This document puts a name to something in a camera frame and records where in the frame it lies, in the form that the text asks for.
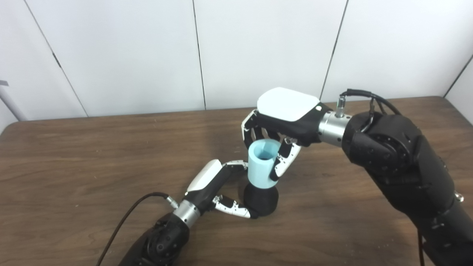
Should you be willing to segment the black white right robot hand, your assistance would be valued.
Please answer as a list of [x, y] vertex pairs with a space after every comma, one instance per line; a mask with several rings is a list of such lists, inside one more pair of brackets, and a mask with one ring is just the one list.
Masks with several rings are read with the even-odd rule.
[[257, 100], [256, 108], [241, 123], [247, 148], [264, 139], [263, 132], [280, 142], [270, 169], [272, 181], [279, 180], [302, 147], [321, 143], [319, 125], [330, 108], [317, 97], [282, 87], [270, 89]]

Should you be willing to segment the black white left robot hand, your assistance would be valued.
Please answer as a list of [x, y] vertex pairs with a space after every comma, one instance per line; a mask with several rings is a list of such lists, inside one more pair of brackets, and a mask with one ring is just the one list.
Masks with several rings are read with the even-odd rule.
[[221, 163], [218, 159], [209, 161], [189, 184], [183, 200], [203, 215], [207, 211], [220, 212], [249, 219], [259, 215], [234, 199], [219, 195], [218, 192], [233, 174], [244, 173], [248, 163], [243, 160]]

